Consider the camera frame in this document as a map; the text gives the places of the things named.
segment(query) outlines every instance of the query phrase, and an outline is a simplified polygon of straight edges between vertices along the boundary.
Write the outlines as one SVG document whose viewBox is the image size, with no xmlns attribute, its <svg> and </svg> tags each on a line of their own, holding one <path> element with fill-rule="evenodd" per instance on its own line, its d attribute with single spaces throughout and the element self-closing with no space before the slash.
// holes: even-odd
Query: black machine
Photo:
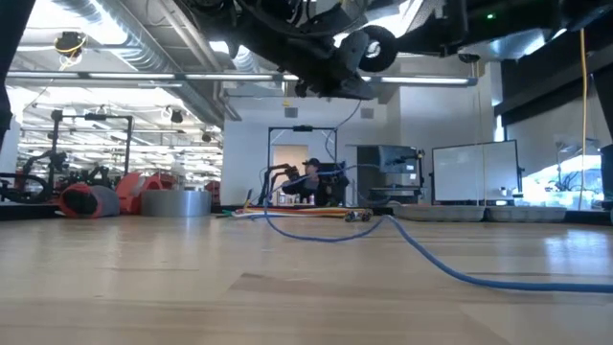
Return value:
<svg viewBox="0 0 613 345">
<path fill-rule="evenodd" d="M 334 174 L 321 174 L 319 176 L 319 183 L 325 187 L 329 187 L 331 193 L 328 197 L 328 202 L 331 206 L 337 206 L 345 202 L 345 187 L 347 184 L 342 183 L 347 178 L 342 170 L 345 168 L 345 163 L 323 163 L 319 167 L 319 173 L 332 173 Z M 282 172 L 277 172 L 270 178 L 270 174 L 276 170 L 283 170 Z M 264 182 L 261 186 L 261 193 L 258 199 L 258 205 L 262 206 L 264 204 L 264 200 L 266 196 L 272 196 L 272 192 L 274 191 L 275 182 L 277 178 L 281 175 L 286 175 L 287 179 L 291 182 L 294 182 L 301 177 L 298 169 L 294 166 L 290 166 L 288 164 L 281 164 L 278 166 L 273 166 L 268 168 L 264 173 Z M 302 190 L 300 187 L 298 188 L 284 188 L 284 192 L 293 195 L 300 195 L 301 199 L 307 199 L 313 191 Z"/>
<path fill-rule="evenodd" d="M 390 201 L 418 203 L 424 182 L 423 156 L 422 149 L 411 147 L 358 146 L 357 163 L 361 165 L 357 168 L 358 204 L 373 207 Z M 408 178 L 400 181 L 401 175 Z"/>
<path fill-rule="evenodd" d="M 356 0 L 353 18 L 341 3 L 311 15 L 310 1 L 303 0 L 173 1 L 207 37 L 226 41 L 232 58 L 244 45 L 279 65 L 280 72 L 298 76 L 298 96 L 310 89 L 320 97 L 360 100 L 375 94 L 358 67 L 383 71 L 398 52 L 447 57 L 466 46 L 532 29 L 548 30 L 553 38 L 561 29 L 585 27 L 613 7 L 613 0 L 424 0 L 416 15 L 426 18 L 422 25 L 396 39 L 378 26 L 355 30 L 362 14 L 389 3 L 384 0 Z M 351 33 L 336 48 L 333 37 L 343 32 Z"/>
<path fill-rule="evenodd" d="M 35 175 L 30 175 L 34 163 L 45 158 L 49 158 L 49 181 L 45 181 L 44 179 Z M 3 200 L 7 199 L 9 201 L 24 204 L 36 204 L 49 201 L 53 197 L 54 191 L 52 172 L 62 172 L 64 169 L 66 169 L 66 158 L 67 156 L 65 152 L 57 153 L 52 150 L 48 150 L 41 155 L 29 158 L 28 161 L 26 161 L 26 164 L 24 164 L 21 173 L 0 173 L 0 179 L 10 178 L 13 180 L 12 188 L 9 188 L 10 183 L 8 180 L 2 180 L 0 198 Z M 26 191 L 26 185 L 29 180 L 40 184 L 42 187 L 40 193 L 33 194 Z"/>
<path fill-rule="evenodd" d="M 115 181 L 108 177 L 110 170 L 107 167 L 98 166 L 91 172 L 82 170 L 80 172 L 69 172 L 68 176 L 63 176 L 59 179 L 60 191 L 76 184 L 85 183 L 88 186 L 103 186 L 110 189 L 115 189 Z"/>
</svg>

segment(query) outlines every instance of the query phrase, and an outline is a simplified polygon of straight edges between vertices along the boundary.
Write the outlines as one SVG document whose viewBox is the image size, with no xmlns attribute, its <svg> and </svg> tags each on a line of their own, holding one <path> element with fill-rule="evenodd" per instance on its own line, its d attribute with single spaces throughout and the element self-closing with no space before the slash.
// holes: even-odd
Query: ceiling light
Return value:
<svg viewBox="0 0 613 345">
<path fill-rule="evenodd" d="M 220 52 L 220 53 L 225 53 L 225 54 L 229 54 L 230 49 L 228 48 L 228 44 L 224 41 L 210 41 L 209 45 L 211 46 L 211 49 L 213 49 L 215 52 Z"/>
<path fill-rule="evenodd" d="M 180 129 L 134 129 L 132 133 L 181 134 Z"/>
<path fill-rule="evenodd" d="M 77 158 L 78 160 L 82 160 L 83 162 L 89 162 L 89 163 L 93 163 L 94 161 L 85 157 L 84 155 L 80 155 L 80 154 L 73 154 L 73 156 L 75 158 Z"/>
<path fill-rule="evenodd" d="M 407 83 L 407 84 L 449 84 L 466 85 L 466 78 L 424 78 L 424 77 L 381 77 L 382 82 L 388 83 Z"/>
<path fill-rule="evenodd" d="M 105 124 L 101 124 L 98 121 L 88 121 L 89 125 L 91 125 L 92 127 L 97 127 L 100 129 L 111 129 L 111 126 L 109 125 L 105 125 Z"/>
<path fill-rule="evenodd" d="M 26 78 L 26 79 L 77 79 L 78 73 L 75 72 L 28 72 L 28 71 L 9 71 L 7 78 Z"/>
<path fill-rule="evenodd" d="M 194 81 L 272 81 L 272 75 L 265 74 L 188 74 L 185 79 Z"/>
<path fill-rule="evenodd" d="M 132 140 L 137 141 L 141 144 L 145 144 L 145 145 L 153 145 L 151 142 L 148 142 L 147 140 L 137 138 L 137 137 L 132 137 Z"/>
<path fill-rule="evenodd" d="M 566 32 L 567 32 L 566 28 L 563 28 L 560 31 L 558 31 L 556 34 L 554 34 L 554 37 L 552 39 L 556 39 L 560 37 L 561 35 L 565 34 Z"/>
<path fill-rule="evenodd" d="M 176 87 L 183 87 L 183 84 L 180 82 L 175 82 L 175 83 L 163 83 L 163 82 L 139 82 L 138 83 L 138 87 L 143 87 L 143 88 L 155 88 L 155 87 L 161 87 L 161 88 L 176 88 Z"/>
<path fill-rule="evenodd" d="M 406 0 L 398 6 L 398 13 L 369 21 L 364 26 L 378 25 L 389 30 L 396 38 L 406 34 L 413 24 L 423 0 Z M 341 33 L 334 37 L 334 45 L 340 47 L 341 41 L 349 34 Z"/>
<path fill-rule="evenodd" d="M 293 75 L 284 75 L 284 81 L 297 81 L 298 76 Z"/>
<path fill-rule="evenodd" d="M 23 149 L 28 148 L 50 148 L 51 143 L 19 143 L 19 147 Z M 125 150 L 125 145 L 90 145 L 90 144 L 57 144 L 58 149 L 72 149 L 72 150 Z M 170 147 L 166 145 L 132 145 L 131 150 L 140 152 L 153 152 L 153 153 L 165 153 L 162 150 L 168 150 Z M 173 150 L 188 150 L 188 151 L 217 151 L 219 148 L 215 146 L 174 146 Z"/>
<path fill-rule="evenodd" d="M 94 79 L 130 79 L 130 80 L 172 80 L 174 75 L 170 73 L 90 73 Z"/>
</svg>

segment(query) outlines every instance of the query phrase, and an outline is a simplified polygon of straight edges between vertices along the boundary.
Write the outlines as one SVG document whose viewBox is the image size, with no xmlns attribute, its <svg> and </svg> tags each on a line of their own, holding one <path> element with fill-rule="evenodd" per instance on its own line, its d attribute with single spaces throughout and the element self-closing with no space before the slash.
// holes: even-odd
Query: gray container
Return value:
<svg viewBox="0 0 613 345">
<path fill-rule="evenodd" d="M 144 191 L 142 215 L 187 218 L 211 214 L 211 193 L 197 191 Z"/>
<path fill-rule="evenodd" d="M 483 206 L 402 205 L 394 208 L 397 217 L 416 221 L 476 222 L 483 220 L 485 211 Z"/>
<path fill-rule="evenodd" d="M 490 221 L 499 222 L 561 222 L 566 217 L 563 207 L 492 206 L 486 212 Z"/>
</svg>

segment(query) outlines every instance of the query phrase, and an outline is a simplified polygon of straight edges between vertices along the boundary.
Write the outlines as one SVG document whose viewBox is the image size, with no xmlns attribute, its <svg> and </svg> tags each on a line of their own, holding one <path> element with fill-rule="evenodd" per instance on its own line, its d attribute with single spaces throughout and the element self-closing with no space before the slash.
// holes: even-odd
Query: ductwork pipe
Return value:
<svg viewBox="0 0 613 345">
<path fill-rule="evenodd" d="M 158 6 L 160 11 L 162 12 L 162 14 L 166 17 L 166 20 L 169 21 L 170 25 L 174 28 L 174 30 L 177 32 L 177 34 L 181 37 L 181 39 L 183 40 L 183 42 L 188 46 L 188 48 L 190 49 L 190 51 L 192 51 L 192 54 L 196 57 L 196 59 L 203 65 L 209 68 L 209 70 L 219 70 L 220 66 L 217 63 L 217 61 L 215 60 L 215 56 L 213 56 L 214 59 L 210 60 L 209 59 L 209 54 L 207 53 L 211 53 L 211 52 L 207 52 L 205 50 L 199 50 L 198 47 L 202 47 L 202 43 L 198 42 L 198 40 L 202 40 L 202 36 L 197 34 L 188 34 L 186 33 L 183 28 L 181 27 L 180 23 L 177 21 L 177 19 L 174 17 L 174 13 L 183 13 L 181 11 L 181 9 L 179 9 L 176 4 L 173 3 L 173 8 L 174 11 L 172 11 L 167 2 L 164 0 L 158 0 Z M 184 22 L 186 27 L 191 27 L 192 23 L 189 22 L 189 20 L 186 22 Z M 222 109 L 221 111 L 228 114 L 229 118 L 231 120 L 234 121 L 239 121 L 241 120 L 241 118 L 238 116 L 238 114 L 236 113 L 236 111 L 230 111 L 229 105 L 227 103 L 225 103 L 223 101 L 223 99 L 221 99 L 219 97 L 219 93 L 222 93 L 223 89 L 219 87 L 219 82 L 216 82 L 214 84 L 214 91 L 213 91 L 213 103 L 220 109 Z"/>
<path fill-rule="evenodd" d="M 218 71 L 222 71 L 221 66 L 216 63 L 215 55 L 211 50 L 209 43 L 198 31 L 192 21 L 190 21 L 190 19 L 185 15 L 185 13 L 183 13 L 183 11 L 181 11 L 181 9 L 176 5 L 176 3 L 171 0 L 158 0 L 158 3 L 164 16 L 169 20 L 173 28 L 177 32 L 180 32 L 179 34 L 182 36 L 182 39 L 188 45 L 188 48 L 190 48 L 196 58 L 198 58 L 198 60 L 201 60 L 201 57 L 199 56 L 201 56 L 201 54 L 203 53 L 213 65 L 214 70 L 216 69 Z M 194 51 L 195 47 L 193 46 L 193 44 L 191 44 L 190 39 L 183 38 L 183 28 L 181 28 L 178 23 L 173 23 L 173 21 L 176 21 L 173 17 L 174 15 L 179 18 L 181 23 L 185 26 L 185 29 L 192 35 L 193 41 L 200 48 L 201 53 L 199 51 Z M 237 71 L 241 73 L 258 74 L 261 72 L 260 65 L 255 59 L 253 53 L 243 46 L 238 47 L 237 56 L 232 59 L 232 62 L 234 63 L 235 67 L 237 67 Z M 258 85 L 267 88 L 281 87 L 280 85 L 276 85 L 274 82 L 259 82 Z"/>
<path fill-rule="evenodd" d="M 77 14 L 88 24 L 105 28 L 121 28 L 126 33 L 124 45 L 137 50 L 114 51 L 113 54 L 140 72 L 177 73 L 178 65 L 166 54 L 157 41 L 132 15 L 120 0 L 52 0 L 66 11 Z M 117 42 L 100 42 L 102 44 Z M 211 100 L 200 95 L 191 85 L 172 90 L 185 106 L 204 123 L 223 127 L 224 114 L 212 105 Z"/>
</svg>

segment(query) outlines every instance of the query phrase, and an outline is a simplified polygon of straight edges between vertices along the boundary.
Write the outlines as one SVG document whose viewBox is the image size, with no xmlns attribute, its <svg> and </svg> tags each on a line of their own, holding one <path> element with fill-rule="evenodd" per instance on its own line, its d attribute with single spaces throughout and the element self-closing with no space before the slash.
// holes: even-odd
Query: ceiling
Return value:
<svg viewBox="0 0 613 345">
<path fill-rule="evenodd" d="M 158 73 L 169 69 L 174 72 L 239 70 L 266 73 L 276 69 L 273 63 L 248 51 L 250 59 L 247 62 L 230 59 L 223 42 L 208 42 L 209 47 L 194 47 L 197 41 L 189 40 L 191 45 L 188 45 L 184 38 L 189 32 L 189 21 L 188 24 L 181 22 L 177 9 L 171 6 L 169 9 L 174 13 L 171 15 L 174 20 L 169 20 L 160 1 L 171 4 L 166 0 L 37 0 L 12 69 Z M 315 12 L 322 12 L 334 3 L 336 0 L 318 0 L 311 6 Z M 363 23 L 370 21 L 384 25 L 401 34 L 413 21 L 414 10 L 421 6 L 421 0 L 385 3 L 390 5 L 369 11 Z M 74 5 L 74 8 L 63 8 L 66 4 Z M 79 13 L 78 4 L 95 5 L 102 13 L 100 21 L 88 21 Z M 54 48 L 55 39 L 63 32 L 84 33 L 87 37 L 82 56 L 70 63 Z M 140 48 L 145 45 L 146 49 L 157 54 L 156 63 L 163 61 L 166 70 L 147 70 L 142 61 L 131 60 L 129 54 L 135 50 L 135 45 L 140 45 Z M 466 65 L 433 63 L 433 58 L 421 59 L 399 57 L 386 73 L 445 73 L 463 77 L 470 73 Z M 233 98 L 295 96 L 291 82 L 283 85 L 204 80 L 178 84 L 156 84 L 146 80 L 9 80 L 8 83 L 11 102 L 19 104 L 16 112 L 21 113 L 20 110 L 24 109 L 22 158 L 37 155 L 50 147 L 47 134 L 53 128 L 50 118 L 53 109 L 63 109 L 64 114 L 132 115 L 135 119 L 131 141 L 132 168 L 170 169 L 181 164 L 192 178 L 205 179 L 218 179 L 220 176 L 224 121 L 240 120 L 240 114 L 232 106 Z M 387 103 L 396 90 L 395 85 L 378 85 L 379 102 Z M 181 124 L 170 121 L 173 110 L 182 112 Z M 102 125 L 64 121 L 60 124 L 60 148 L 71 152 L 72 164 L 76 168 L 90 168 L 99 161 L 120 170 L 123 166 L 122 150 L 116 147 L 125 144 L 124 130 L 125 122 L 113 119 Z M 203 142 L 203 134 L 213 140 Z"/>
</svg>

